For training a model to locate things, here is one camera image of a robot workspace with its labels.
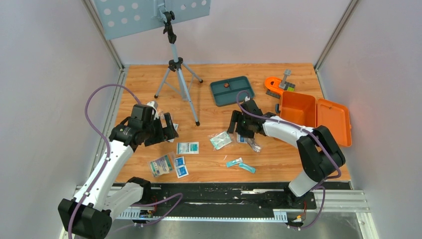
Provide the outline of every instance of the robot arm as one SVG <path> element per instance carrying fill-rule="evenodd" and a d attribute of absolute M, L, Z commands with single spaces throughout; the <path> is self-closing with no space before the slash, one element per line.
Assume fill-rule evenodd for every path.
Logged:
<path fill-rule="evenodd" d="M 318 137 L 338 167 L 345 164 L 344 155 L 327 127 L 321 125 L 317 128 L 312 128 L 291 122 L 289 124 L 275 122 L 285 120 L 275 116 L 273 113 L 263 115 L 253 100 L 245 101 L 241 106 L 254 115 L 268 119 L 256 118 L 239 111 L 233 111 L 230 126 L 227 130 L 228 133 L 233 133 L 236 126 L 235 131 L 243 137 L 253 138 L 255 133 L 259 133 L 280 139 L 299 150 L 304 170 L 286 188 L 286 191 L 292 197 L 291 200 L 300 198 L 335 171 L 333 164 L 322 151 L 316 148 L 316 142 L 304 132 L 304 129 Z"/>
<path fill-rule="evenodd" d="M 110 230 L 112 221 L 136 202 L 148 203 L 151 183 L 141 178 L 131 178 L 125 186 L 110 197 L 108 192 L 126 161 L 142 143 L 150 146 L 178 137 L 169 113 L 164 114 L 163 127 L 157 114 L 156 102 L 134 105 L 132 114 L 111 131 L 110 156 L 106 153 L 72 200 L 63 199 L 58 207 L 64 228 L 68 229 L 70 217 L 81 198 L 86 195 L 76 212 L 72 232 L 90 239 L 103 239 Z M 99 178 L 87 193 L 89 185 Z"/>

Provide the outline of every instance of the white wall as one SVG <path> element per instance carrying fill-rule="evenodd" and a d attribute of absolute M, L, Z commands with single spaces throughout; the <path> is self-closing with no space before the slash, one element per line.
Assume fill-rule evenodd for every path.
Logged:
<path fill-rule="evenodd" d="M 58 237 L 57 206 L 86 180 L 99 142 L 85 102 L 117 78 L 80 0 L 0 1 L 0 238 Z M 110 93 L 90 106 L 96 125 Z"/>
<path fill-rule="evenodd" d="M 212 0 L 209 16 L 173 26 L 178 53 L 188 63 L 315 63 L 349 2 Z M 125 64 L 172 59 L 161 28 L 112 42 Z"/>
<path fill-rule="evenodd" d="M 352 182 L 380 238 L 420 238 L 422 2 L 362 0 L 321 69 L 328 99 L 350 109 Z"/>

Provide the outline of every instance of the wooden table surface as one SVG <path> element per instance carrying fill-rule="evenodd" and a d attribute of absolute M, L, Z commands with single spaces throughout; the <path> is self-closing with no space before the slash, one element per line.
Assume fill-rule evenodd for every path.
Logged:
<path fill-rule="evenodd" d="M 301 171 L 302 164 L 296 148 L 271 137 L 256 134 L 256 142 L 262 147 L 261 152 L 254 152 L 248 144 L 232 143 L 225 148 L 214 151 L 210 143 L 210 135 L 226 131 L 233 110 L 238 106 L 217 107 L 212 99 L 210 83 L 237 76 L 246 76 L 255 92 L 255 101 L 263 113 L 274 112 L 278 99 L 265 94 L 264 80 L 270 76 L 281 78 L 286 69 L 292 70 L 289 82 L 296 84 L 296 92 L 322 98 L 317 76 L 312 64 L 204 64 L 190 65 L 193 71 L 204 82 L 194 80 L 191 98 L 197 111 L 200 126 L 195 125 L 189 103 L 182 101 L 181 96 L 170 87 L 164 85 L 159 98 L 158 108 L 169 112 L 173 122 L 179 124 L 179 138 L 173 143 L 163 142 L 149 147 L 138 147 L 134 155 L 122 168 L 117 182 L 126 182 L 136 176 L 151 182 L 264 182 L 291 181 Z M 130 66 L 126 86 L 131 89 L 143 104 L 155 100 L 154 94 L 166 71 L 166 65 Z M 183 69 L 187 85 L 191 74 Z M 167 82 L 177 89 L 176 73 L 170 72 Z M 124 92 L 116 122 L 129 116 L 135 100 L 128 92 Z M 177 142 L 199 142 L 199 154 L 185 154 L 189 175 L 178 179 L 176 173 L 154 178 L 148 162 L 169 152 L 176 153 Z M 255 167 L 252 174 L 238 166 L 226 167 L 226 162 L 243 158 L 244 163 Z M 346 166 L 342 168 L 340 180 L 350 180 Z"/>

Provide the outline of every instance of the teal tray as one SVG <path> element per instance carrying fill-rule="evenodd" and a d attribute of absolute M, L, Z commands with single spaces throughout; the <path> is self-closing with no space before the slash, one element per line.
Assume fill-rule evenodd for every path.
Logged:
<path fill-rule="evenodd" d="M 236 95 L 240 91 L 247 91 L 251 99 L 255 96 L 252 86 L 246 76 L 212 82 L 210 88 L 212 96 L 214 97 L 214 102 L 218 107 L 235 104 Z M 239 101 L 242 102 L 246 96 L 246 93 L 240 94 Z"/>

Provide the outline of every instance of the open toolbox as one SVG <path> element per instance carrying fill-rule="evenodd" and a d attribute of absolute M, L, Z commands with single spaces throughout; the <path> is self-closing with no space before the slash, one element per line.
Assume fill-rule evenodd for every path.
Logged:
<path fill-rule="evenodd" d="M 280 117 L 308 127 L 326 126 L 338 145 L 352 145 L 349 110 L 346 106 L 313 96 L 284 91 L 280 98 Z"/>

